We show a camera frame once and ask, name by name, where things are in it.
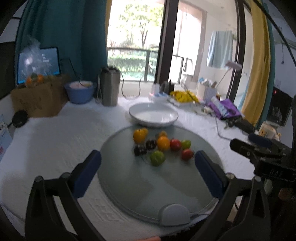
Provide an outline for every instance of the green tomato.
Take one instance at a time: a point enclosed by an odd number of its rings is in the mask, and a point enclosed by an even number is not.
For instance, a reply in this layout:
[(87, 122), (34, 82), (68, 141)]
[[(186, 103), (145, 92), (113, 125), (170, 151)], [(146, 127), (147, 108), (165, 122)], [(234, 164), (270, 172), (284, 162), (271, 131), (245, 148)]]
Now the green tomato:
[(150, 155), (151, 165), (158, 167), (165, 161), (165, 155), (163, 152), (156, 150)]
[(189, 149), (191, 147), (191, 141), (183, 140), (181, 141), (181, 145), (183, 150)]

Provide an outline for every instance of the small orange fruit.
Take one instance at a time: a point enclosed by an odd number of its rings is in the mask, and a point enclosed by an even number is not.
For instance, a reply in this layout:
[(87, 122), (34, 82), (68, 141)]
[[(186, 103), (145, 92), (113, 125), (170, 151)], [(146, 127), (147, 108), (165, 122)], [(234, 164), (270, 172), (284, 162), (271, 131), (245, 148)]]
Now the small orange fruit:
[(146, 134), (141, 129), (135, 130), (133, 133), (133, 140), (136, 144), (142, 144), (145, 142)]
[(167, 133), (165, 131), (161, 131), (159, 134), (158, 134), (158, 137), (167, 137)]
[(169, 150), (170, 149), (170, 140), (165, 136), (161, 136), (157, 140), (157, 147), (161, 151)]

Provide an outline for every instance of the black round object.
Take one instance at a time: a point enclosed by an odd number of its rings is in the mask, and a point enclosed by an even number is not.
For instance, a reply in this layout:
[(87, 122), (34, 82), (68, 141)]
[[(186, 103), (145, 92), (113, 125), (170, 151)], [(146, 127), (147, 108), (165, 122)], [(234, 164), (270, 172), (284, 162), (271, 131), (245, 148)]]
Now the black round object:
[(133, 150), (135, 156), (139, 156), (140, 155), (140, 146), (135, 146), (135, 149)]
[(19, 110), (12, 118), (12, 124), (15, 128), (20, 128), (28, 121), (28, 113), (25, 110)]

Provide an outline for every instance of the teal curtain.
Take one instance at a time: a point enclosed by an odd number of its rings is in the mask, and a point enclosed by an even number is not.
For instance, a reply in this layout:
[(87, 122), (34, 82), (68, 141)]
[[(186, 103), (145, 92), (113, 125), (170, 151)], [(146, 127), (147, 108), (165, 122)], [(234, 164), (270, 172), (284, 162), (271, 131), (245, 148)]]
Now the teal curtain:
[[(266, 3), (263, 3), (265, 10), (269, 13), (268, 6)], [(269, 72), (269, 79), (267, 83), (267, 92), (266, 92), (266, 99), (264, 103), (264, 107), (260, 116), (260, 119), (257, 123), (257, 129), (259, 129), (264, 121), (267, 119), (267, 114), (269, 110), (269, 106), (271, 103), (273, 88), (274, 88), (274, 77), (276, 71), (276, 53), (275, 53), (275, 44), (274, 44), (274, 35), (272, 32), (272, 25), (269, 20), (267, 20), (268, 25), (268, 32), (269, 32), (269, 40), (270, 40), (270, 72)]]
[(28, 0), (16, 37), (18, 54), (29, 44), (58, 47), (60, 59), (70, 59), (84, 80), (96, 81), (107, 66), (105, 36), (106, 0)]

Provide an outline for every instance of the tablet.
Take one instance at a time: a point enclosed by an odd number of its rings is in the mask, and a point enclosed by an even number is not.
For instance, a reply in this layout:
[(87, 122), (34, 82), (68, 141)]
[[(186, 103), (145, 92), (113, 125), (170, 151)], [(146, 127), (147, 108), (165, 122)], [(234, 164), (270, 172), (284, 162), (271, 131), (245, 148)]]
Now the tablet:
[[(49, 67), (49, 73), (59, 75), (61, 73), (59, 65), (59, 51), (57, 47), (40, 49), (43, 62)], [(20, 53), (17, 64), (17, 85), (25, 83), (27, 78), (27, 70), (25, 62), (30, 61), (24, 53)]]

